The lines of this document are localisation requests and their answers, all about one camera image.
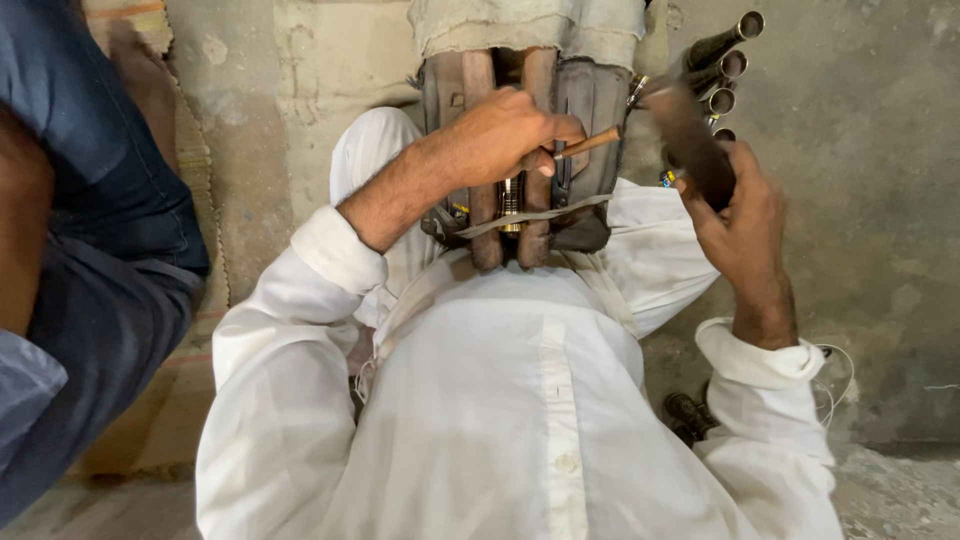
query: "rolled sleeve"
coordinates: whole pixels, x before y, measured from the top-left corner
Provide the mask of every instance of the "rolled sleeve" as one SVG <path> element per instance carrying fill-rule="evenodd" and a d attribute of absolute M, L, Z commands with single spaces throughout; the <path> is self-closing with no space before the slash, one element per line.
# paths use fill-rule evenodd
<path fill-rule="evenodd" d="M 331 205 L 314 212 L 290 245 L 310 268 L 347 292 L 367 294 L 387 279 L 387 259 L 360 241 Z"/>
<path fill-rule="evenodd" d="M 705 321 L 697 328 L 697 346 L 717 375 L 742 384 L 782 390 L 810 382 L 824 365 L 819 347 L 800 340 L 796 347 L 760 349 L 737 339 L 731 317 Z"/>
<path fill-rule="evenodd" d="M 0 476 L 66 380 L 66 371 L 52 356 L 0 330 Z"/>

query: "shirt cuff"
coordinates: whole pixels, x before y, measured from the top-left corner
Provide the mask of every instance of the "shirt cuff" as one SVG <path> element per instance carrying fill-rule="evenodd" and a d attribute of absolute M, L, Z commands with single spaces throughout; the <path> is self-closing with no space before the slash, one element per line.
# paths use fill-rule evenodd
<path fill-rule="evenodd" d="M 732 323 L 732 317 L 710 319 L 696 333 L 700 351 L 724 379 L 782 390 L 810 382 L 824 365 L 824 352 L 802 339 L 796 347 L 767 351 L 734 337 Z"/>
<path fill-rule="evenodd" d="M 353 294 L 367 294 L 387 279 L 387 259 L 361 242 L 331 205 L 314 212 L 290 245 L 325 280 Z"/>

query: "wooden stick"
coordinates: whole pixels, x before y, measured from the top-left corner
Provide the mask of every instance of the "wooden stick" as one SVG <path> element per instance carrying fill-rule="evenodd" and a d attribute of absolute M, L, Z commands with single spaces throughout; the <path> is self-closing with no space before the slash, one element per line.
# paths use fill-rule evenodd
<path fill-rule="evenodd" d="M 620 140 L 621 138 L 623 138 L 623 130 L 620 129 L 620 126 L 613 126 L 612 128 L 600 132 L 588 139 L 581 140 L 576 144 L 567 146 L 561 152 L 554 154 L 553 158 L 554 160 L 563 160 L 569 158 L 570 156 L 576 156 L 581 152 L 592 150 L 597 146 Z"/>
<path fill-rule="evenodd" d="M 530 47 L 523 55 L 523 73 L 520 81 L 523 89 L 530 92 L 538 109 L 552 112 L 554 74 L 557 68 L 557 49 Z M 553 178 L 544 176 L 537 169 L 527 171 L 524 187 L 524 210 L 545 212 L 550 210 Z M 546 263 L 550 248 L 550 221 L 528 221 L 520 231 L 516 245 L 516 261 L 520 266 L 536 268 Z"/>
<path fill-rule="evenodd" d="M 490 49 L 464 51 L 464 101 L 469 108 L 494 89 L 493 58 Z M 493 221 L 496 215 L 496 185 L 478 185 L 468 190 L 469 220 L 474 227 Z M 496 229 L 474 237 L 470 241 L 473 267 L 490 270 L 503 262 L 503 246 Z"/>

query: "wooden handle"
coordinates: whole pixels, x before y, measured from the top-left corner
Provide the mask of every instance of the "wooden handle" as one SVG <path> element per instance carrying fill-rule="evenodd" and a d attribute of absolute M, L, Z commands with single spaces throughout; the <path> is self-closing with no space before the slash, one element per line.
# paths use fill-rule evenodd
<path fill-rule="evenodd" d="M 576 156 L 581 152 L 592 150 L 597 146 L 608 144 L 616 140 L 620 140 L 621 138 L 623 138 L 623 131 L 620 129 L 620 126 L 613 126 L 612 128 L 604 132 L 600 132 L 588 139 L 581 140 L 576 144 L 567 146 L 562 152 L 558 152 L 554 158 L 557 160 L 564 160 L 570 156 Z"/>

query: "white thread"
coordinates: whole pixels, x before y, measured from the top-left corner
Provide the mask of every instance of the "white thread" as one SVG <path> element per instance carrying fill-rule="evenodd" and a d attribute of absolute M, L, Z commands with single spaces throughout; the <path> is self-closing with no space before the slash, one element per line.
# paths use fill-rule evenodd
<path fill-rule="evenodd" d="M 367 374 L 367 366 L 370 366 L 370 373 Z M 357 398 L 360 399 L 360 403 L 363 405 L 367 404 L 367 399 L 370 397 L 370 377 L 376 373 L 376 363 L 373 360 L 373 355 L 370 356 L 370 359 L 363 363 L 360 366 L 360 373 L 357 374 L 357 378 L 353 383 L 353 391 L 357 393 Z"/>
<path fill-rule="evenodd" d="M 817 343 L 817 344 L 814 344 L 814 347 L 830 347 L 833 351 L 840 351 L 841 353 L 843 353 L 843 356 L 847 357 L 847 361 L 850 363 L 850 379 L 847 380 L 847 387 L 843 389 L 843 393 L 840 394 L 840 399 L 838 399 L 837 401 L 833 400 L 833 394 L 830 393 L 829 388 L 827 388 L 825 384 L 823 384 L 819 380 L 816 380 L 816 379 L 813 380 L 817 384 L 820 384 L 820 386 L 824 389 L 824 391 L 827 392 L 827 396 L 830 398 L 830 410 L 827 412 L 827 416 L 824 416 L 824 419 L 820 421 L 821 426 L 824 426 L 825 428 L 829 428 L 830 423 L 833 422 L 833 410 L 836 409 L 836 407 L 840 406 L 840 404 L 843 403 L 843 399 L 847 397 L 847 392 L 850 390 L 850 387 L 853 384 L 853 376 L 856 374 L 856 370 L 853 367 L 853 357 L 850 356 L 850 354 L 848 354 L 847 351 L 844 351 L 843 349 L 837 347 L 836 345 L 829 345 L 828 343 Z"/>

